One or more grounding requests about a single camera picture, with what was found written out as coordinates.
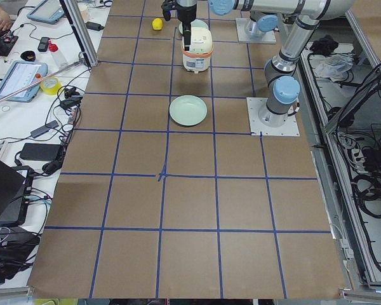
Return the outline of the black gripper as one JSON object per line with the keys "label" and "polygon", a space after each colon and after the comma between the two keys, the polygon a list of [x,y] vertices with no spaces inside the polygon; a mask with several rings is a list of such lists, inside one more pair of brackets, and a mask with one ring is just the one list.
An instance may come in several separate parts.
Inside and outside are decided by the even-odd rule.
{"label": "black gripper", "polygon": [[193,22],[196,19],[196,5],[178,5],[178,19],[182,22],[184,50],[189,51],[191,46],[191,22]]}

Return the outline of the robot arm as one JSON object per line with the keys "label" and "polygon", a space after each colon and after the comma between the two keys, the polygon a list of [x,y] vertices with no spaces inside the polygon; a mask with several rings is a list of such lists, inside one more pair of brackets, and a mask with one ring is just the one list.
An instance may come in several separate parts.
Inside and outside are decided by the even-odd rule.
{"label": "robot arm", "polygon": [[[252,10],[252,1],[246,1],[241,7],[241,11],[249,11],[249,19],[240,19],[245,25],[244,33],[247,38],[255,38],[272,32],[278,23],[275,14],[261,13]],[[171,17],[171,11],[177,12],[177,17],[181,21],[180,30],[182,33],[182,51],[188,54],[205,54],[213,49],[211,32],[205,27],[194,25],[196,20],[196,1],[165,1],[161,5],[165,20]]]}
{"label": "robot arm", "polygon": [[226,15],[231,10],[284,13],[296,19],[279,53],[265,66],[269,97],[258,110],[259,120],[269,127],[284,125],[288,111],[300,93],[293,77],[296,62],[321,20],[343,15],[353,1],[210,1],[212,12]]}

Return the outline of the person hand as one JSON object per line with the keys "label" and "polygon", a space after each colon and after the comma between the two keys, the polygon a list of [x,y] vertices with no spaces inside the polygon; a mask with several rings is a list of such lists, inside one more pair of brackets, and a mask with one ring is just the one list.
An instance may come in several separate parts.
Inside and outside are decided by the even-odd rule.
{"label": "person hand", "polygon": [[0,31],[10,30],[12,21],[9,14],[0,7]]}

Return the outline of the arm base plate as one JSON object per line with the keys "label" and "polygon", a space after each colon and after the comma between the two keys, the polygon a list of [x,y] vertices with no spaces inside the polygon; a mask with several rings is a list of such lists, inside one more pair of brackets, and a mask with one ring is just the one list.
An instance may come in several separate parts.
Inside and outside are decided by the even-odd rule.
{"label": "arm base plate", "polygon": [[236,29],[240,43],[275,44],[274,29],[278,18],[275,15],[266,15],[253,21],[250,18],[237,18]]}
{"label": "arm base plate", "polygon": [[267,108],[267,98],[246,99],[250,133],[253,136],[299,137],[294,108],[291,105],[286,114],[273,114]]}

